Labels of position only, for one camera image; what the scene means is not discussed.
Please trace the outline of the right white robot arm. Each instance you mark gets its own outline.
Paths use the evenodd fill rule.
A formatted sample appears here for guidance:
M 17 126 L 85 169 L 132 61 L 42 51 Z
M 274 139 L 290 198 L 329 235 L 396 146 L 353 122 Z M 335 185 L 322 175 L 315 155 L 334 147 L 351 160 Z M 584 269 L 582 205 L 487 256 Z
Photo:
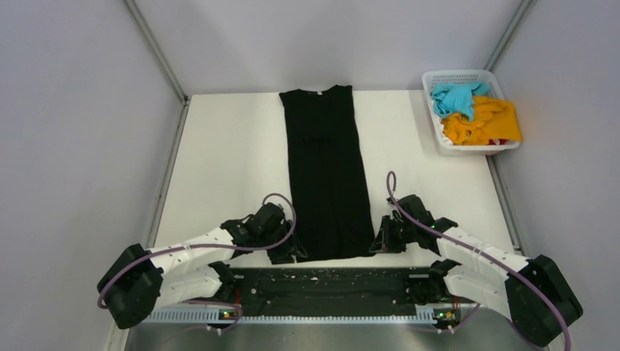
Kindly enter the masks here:
M 407 287 L 413 303 L 465 298 L 504 318 L 530 344 L 548 346 L 583 316 L 583 307 L 557 264 L 545 255 L 512 254 L 468 234 L 451 219 L 433 218 L 422 200 L 387 199 L 372 253 L 400 253 L 417 244 L 439 256 L 426 278 Z

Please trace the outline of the black t-shirt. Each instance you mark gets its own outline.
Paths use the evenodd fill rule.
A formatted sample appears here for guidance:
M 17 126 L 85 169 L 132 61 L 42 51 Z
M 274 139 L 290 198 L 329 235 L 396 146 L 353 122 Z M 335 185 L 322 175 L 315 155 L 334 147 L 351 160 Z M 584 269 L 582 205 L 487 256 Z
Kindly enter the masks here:
M 370 256 L 375 239 L 351 86 L 281 92 L 295 234 L 309 261 Z

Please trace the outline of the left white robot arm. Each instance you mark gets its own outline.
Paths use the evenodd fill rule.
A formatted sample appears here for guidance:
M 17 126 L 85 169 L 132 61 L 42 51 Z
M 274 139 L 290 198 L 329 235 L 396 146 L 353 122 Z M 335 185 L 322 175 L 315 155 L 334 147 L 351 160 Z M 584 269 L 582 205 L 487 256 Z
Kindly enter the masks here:
M 132 328 L 158 309 L 200 298 L 231 299 L 234 275 L 227 264 L 265 251 L 273 264 L 293 263 L 308 253 L 295 237 L 295 219 L 274 203 L 229 219 L 179 244 L 146 249 L 128 246 L 97 284 L 97 305 L 120 329 Z

